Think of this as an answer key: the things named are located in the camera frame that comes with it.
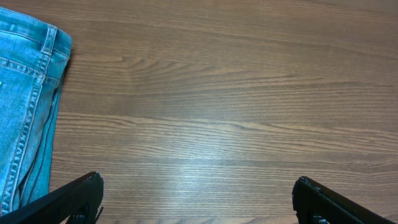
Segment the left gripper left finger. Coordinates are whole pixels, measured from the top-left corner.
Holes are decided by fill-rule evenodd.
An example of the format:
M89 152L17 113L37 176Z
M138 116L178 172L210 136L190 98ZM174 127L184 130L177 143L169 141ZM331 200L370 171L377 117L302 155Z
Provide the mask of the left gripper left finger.
M97 172L89 172L1 217L1 224L96 223L103 211L104 182Z

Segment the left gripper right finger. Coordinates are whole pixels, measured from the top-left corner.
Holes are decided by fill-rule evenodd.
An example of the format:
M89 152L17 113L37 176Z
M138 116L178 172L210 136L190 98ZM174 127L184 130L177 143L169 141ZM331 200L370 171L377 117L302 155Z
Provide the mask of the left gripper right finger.
M292 203L299 224L394 224L306 176L295 182Z

